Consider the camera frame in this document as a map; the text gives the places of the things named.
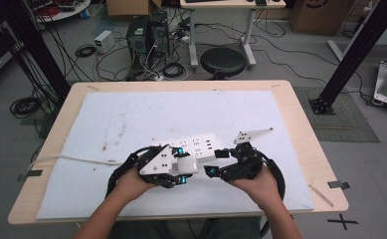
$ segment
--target white cable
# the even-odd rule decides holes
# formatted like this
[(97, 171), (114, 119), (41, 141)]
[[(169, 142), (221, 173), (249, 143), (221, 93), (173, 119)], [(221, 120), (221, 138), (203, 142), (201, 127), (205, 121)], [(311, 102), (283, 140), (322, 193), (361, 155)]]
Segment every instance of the white cable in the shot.
[(96, 160), (96, 159), (74, 157), (74, 156), (68, 156), (68, 155), (62, 155), (62, 154), (55, 154), (55, 155), (50, 155), (50, 156), (45, 156), (45, 157), (38, 158), (36, 161), (34, 161), (31, 164), (29, 164), (28, 171), (30, 171), (31, 168), (35, 164), (38, 164), (38, 163), (41, 163), (41, 162), (45, 162), (45, 161), (54, 160), (54, 159), (58, 159), (59, 157), (66, 158), (66, 159), (71, 159), (71, 160), (76, 160), (76, 161), (92, 162), (92, 163), (99, 163), (99, 164), (105, 164), (105, 165), (122, 165), (122, 162), (117, 162), (115, 159)]
[[(153, 44), (153, 47), (150, 49), (149, 53), (148, 53), (147, 56), (146, 56), (146, 63), (148, 63), (150, 53), (152, 52), (153, 48), (155, 48), (155, 46), (156, 46), (156, 41), (155, 41), (155, 43)], [(152, 74), (153, 76), (159, 77), (159, 74), (156, 74), (156, 73), (151, 72), (150, 70), (146, 69), (146, 67), (143, 66), (143, 64), (141, 63), (140, 59), (139, 59), (139, 64), (140, 64), (140, 66), (141, 66), (144, 70), (146, 70), (148, 73)]]

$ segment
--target gray carpet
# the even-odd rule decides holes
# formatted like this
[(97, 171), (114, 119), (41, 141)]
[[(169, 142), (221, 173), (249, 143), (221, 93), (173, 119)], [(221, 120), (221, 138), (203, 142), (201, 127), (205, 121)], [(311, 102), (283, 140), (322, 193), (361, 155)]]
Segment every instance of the gray carpet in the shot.
[(333, 104), (335, 116), (315, 115), (309, 99), (316, 99), (323, 88), (294, 88), (319, 141), (379, 142), (370, 124), (349, 94), (340, 94)]

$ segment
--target computer tower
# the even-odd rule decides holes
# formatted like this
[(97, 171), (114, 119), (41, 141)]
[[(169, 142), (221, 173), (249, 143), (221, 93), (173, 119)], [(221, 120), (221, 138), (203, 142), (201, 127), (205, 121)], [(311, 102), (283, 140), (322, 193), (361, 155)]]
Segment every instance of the computer tower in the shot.
[(149, 70), (153, 65), (153, 37), (148, 16), (133, 16), (128, 26), (128, 50), (134, 70)]
[(167, 12), (154, 12), (150, 18), (150, 26), (156, 45), (155, 57), (170, 57)]

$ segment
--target black metal frame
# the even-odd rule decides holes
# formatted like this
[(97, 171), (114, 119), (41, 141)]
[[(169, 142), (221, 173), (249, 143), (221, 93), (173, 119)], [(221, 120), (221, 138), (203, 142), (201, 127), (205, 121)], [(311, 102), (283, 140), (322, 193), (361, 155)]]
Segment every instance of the black metal frame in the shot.
[(387, 28), (387, 0), (373, 10), (345, 57), (317, 99), (310, 100), (315, 114), (329, 114), (332, 104)]
[(18, 40), (30, 52), (58, 96), (58, 105), (62, 105), (71, 87), (45, 44), (41, 33), (36, 29), (34, 20), (23, 0), (0, 0), (0, 16), (6, 20)]

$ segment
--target white desk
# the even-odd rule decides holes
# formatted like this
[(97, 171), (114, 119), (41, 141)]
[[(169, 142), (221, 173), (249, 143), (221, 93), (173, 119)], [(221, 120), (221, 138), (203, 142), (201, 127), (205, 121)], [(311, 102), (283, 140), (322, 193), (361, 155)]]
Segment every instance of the white desk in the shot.
[(245, 36), (242, 38), (242, 48), (246, 54), (246, 61), (248, 67), (254, 67), (256, 65), (255, 57), (253, 56), (252, 49), (250, 48), (249, 41), (252, 33), (253, 21), (255, 19), (256, 9), (262, 8), (284, 8), (286, 3), (284, 1), (274, 2), (267, 0), (267, 6), (256, 6), (255, 1), (249, 2), (247, 0), (227, 0), (227, 1), (214, 1), (214, 2), (200, 2), (200, 3), (186, 3), (185, 0), (181, 0), (181, 7), (190, 10), (190, 41), (189, 41), (189, 52), (190, 52), (190, 64), (192, 68), (196, 68), (199, 65), (196, 54), (195, 45), (195, 33), (194, 24), (196, 22), (194, 11), (195, 9), (226, 9), (226, 8), (239, 8), (249, 11), (247, 20), (247, 30)]

